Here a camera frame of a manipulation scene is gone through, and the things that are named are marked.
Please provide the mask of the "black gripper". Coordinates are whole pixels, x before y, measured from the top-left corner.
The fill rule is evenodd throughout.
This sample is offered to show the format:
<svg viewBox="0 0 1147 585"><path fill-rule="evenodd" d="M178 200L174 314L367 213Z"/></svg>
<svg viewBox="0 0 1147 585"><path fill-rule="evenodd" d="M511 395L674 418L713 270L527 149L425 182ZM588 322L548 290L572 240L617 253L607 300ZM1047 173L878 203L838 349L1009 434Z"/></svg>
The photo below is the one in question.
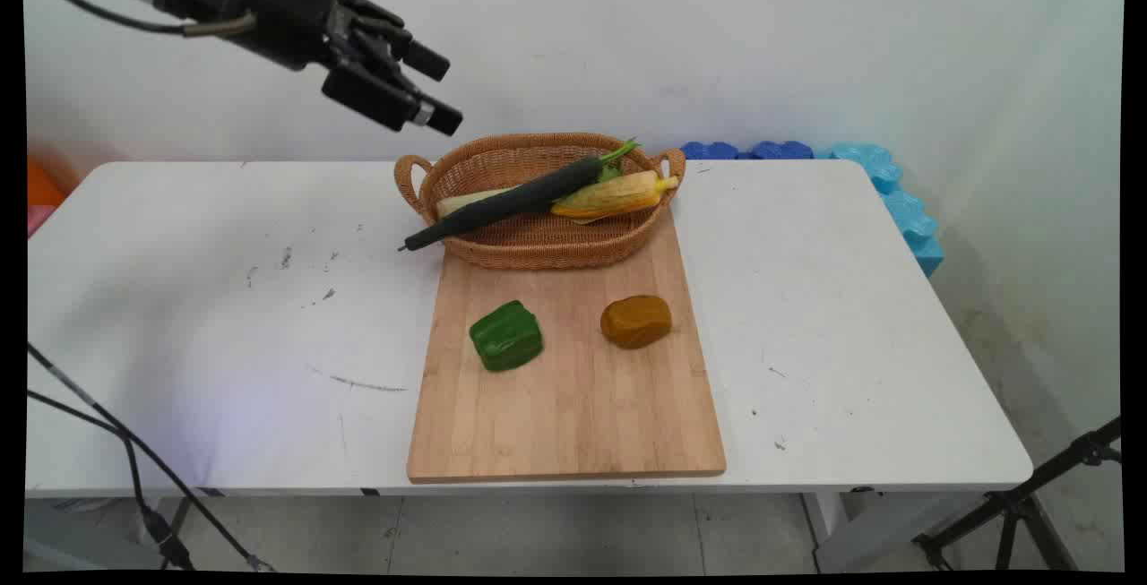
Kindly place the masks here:
<svg viewBox="0 0 1147 585"><path fill-rule="evenodd" d="M369 0L153 0L156 9L198 24L231 22L247 14L253 28L226 38L272 63L301 71L323 64L321 91L349 110L400 132L407 125L454 135L458 108L431 98L401 73L401 64L442 81L451 62L414 39L405 21ZM329 38L336 14L336 33Z"/></svg>

